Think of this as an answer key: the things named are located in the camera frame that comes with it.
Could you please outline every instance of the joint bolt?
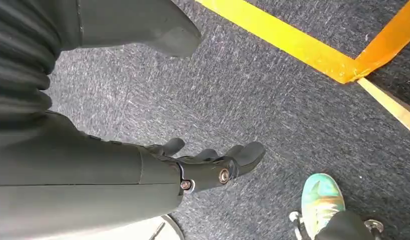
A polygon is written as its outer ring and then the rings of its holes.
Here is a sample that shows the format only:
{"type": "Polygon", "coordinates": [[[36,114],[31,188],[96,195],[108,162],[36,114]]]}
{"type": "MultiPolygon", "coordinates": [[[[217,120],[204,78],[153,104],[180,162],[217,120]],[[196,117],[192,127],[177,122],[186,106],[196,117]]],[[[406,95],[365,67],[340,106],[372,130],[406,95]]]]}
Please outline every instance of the joint bolt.
{"type": "Polygon", "coordinates": [[[228,169],[223,168],[220,172],[219,172],[219,182],[221,184],[226,184],[228,182],[228,179],[230,178],[230,174],[228,172],[228,169]]]}
{"type": "Polygon", "coordinates": [[[181,181],[181,188],[183,190],[189,190],[191,188],[191,182],[189,180],[182,180],[181,181]]]}

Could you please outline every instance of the shoe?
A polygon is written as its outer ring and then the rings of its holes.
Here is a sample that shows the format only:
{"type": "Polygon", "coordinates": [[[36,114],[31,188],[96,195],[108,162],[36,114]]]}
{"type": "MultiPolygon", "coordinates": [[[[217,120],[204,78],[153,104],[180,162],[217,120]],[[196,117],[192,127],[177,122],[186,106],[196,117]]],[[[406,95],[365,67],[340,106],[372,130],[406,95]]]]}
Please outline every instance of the shoe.
{"type": "Polygon", "coordinates": [[[345,201],[332,177],[316,173],[305,182],[301,208],[306,231],[314,240],[336,213],[345,211],[345,201]]]}

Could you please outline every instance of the prosthetic hand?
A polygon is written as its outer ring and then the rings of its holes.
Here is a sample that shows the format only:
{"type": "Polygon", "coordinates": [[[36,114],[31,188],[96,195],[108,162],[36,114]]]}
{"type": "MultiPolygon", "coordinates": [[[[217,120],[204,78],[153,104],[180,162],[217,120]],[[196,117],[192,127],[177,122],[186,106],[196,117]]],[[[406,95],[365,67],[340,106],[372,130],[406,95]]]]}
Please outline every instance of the prosthetic hand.
{"type": "Polygon", "coordinates": [[[175,209],[260,162],[260,143],[172,158],[180,139],[143,147],[78,131],[49,111],[61,51],[126,43],[189,56],[200,33],[170,0],[0,0],[0,239],[132,223],[175,209]]]}

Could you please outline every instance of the yellow tape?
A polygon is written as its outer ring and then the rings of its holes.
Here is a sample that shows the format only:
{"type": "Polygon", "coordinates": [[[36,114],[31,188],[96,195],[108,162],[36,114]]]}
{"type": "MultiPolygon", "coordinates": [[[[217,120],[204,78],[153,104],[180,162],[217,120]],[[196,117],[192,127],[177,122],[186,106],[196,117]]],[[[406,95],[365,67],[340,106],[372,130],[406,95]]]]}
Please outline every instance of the yellow tape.
{"type": "Polygon", "coordinates": [[[387,63],[410,41],[410,1],[357,60],[244,0],[197,2],[343,84],[364,77],[387,63]]]}

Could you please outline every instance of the teal shoe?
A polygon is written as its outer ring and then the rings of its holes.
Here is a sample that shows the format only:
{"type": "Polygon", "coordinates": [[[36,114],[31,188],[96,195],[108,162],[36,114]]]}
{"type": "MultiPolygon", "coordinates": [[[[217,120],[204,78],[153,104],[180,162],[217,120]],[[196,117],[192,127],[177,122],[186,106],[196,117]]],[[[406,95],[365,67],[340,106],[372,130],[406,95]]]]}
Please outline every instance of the teal shoe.
{"type": "Polygon", "coordinates": [[[336,213],[345,211],[345,201],[332,177],[316,173],[305,182],[301,207],[306,231],[314,240],[336,213]]]}

